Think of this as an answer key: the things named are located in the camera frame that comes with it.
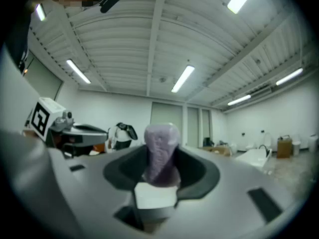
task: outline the purple object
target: purple object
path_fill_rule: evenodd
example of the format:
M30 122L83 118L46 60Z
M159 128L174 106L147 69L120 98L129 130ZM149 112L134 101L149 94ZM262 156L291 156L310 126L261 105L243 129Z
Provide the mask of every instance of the purple object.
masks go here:
M144 179L155 187L172 187L180 183L174 164L174 151L180 143L178 128L169 124L149 125L144 133L148 148L148 166Z

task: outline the person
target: person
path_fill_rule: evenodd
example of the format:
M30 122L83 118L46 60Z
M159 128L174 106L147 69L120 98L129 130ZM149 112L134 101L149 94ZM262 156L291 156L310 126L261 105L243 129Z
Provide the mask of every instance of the person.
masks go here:
M44 0L28 0L24 9L17 16L14 26L5 38L6 47L22 73L25 69L25 61L28 56L27 36L31 22L31 14L35 11L37 5ZM64 6L93 6L99 0L53 0Z
M120 122L109 129L109 138L106 145L107 153L130 147L132 138L129 136L126 126Z

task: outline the white corrugated ceiling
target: white corrugated ceiling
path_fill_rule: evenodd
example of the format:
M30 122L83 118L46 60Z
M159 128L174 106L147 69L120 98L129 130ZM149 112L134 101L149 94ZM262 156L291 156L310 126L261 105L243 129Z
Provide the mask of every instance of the white corrugated ceiling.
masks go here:
M317 65L313 34L290 0L248 0L238 14L227 8L229 1L121 0L101 14L98 7L61 9L47 0L47 19L32 15L29 35L40 45L30 49L80 89L221 109L241 90L271 86L299 68L301 53L305 71ZM187 64L196 69L174 94Z

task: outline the floor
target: floor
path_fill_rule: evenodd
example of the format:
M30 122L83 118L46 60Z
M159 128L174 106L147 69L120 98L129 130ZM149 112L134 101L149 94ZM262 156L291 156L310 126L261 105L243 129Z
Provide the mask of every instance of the floor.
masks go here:
M236 158L243 153L233 155ZM319 152L311 154L301 151L289 159L277 159L276 153L270 158L263 171L286 187L296 200L305 199L316 182L319 172Z

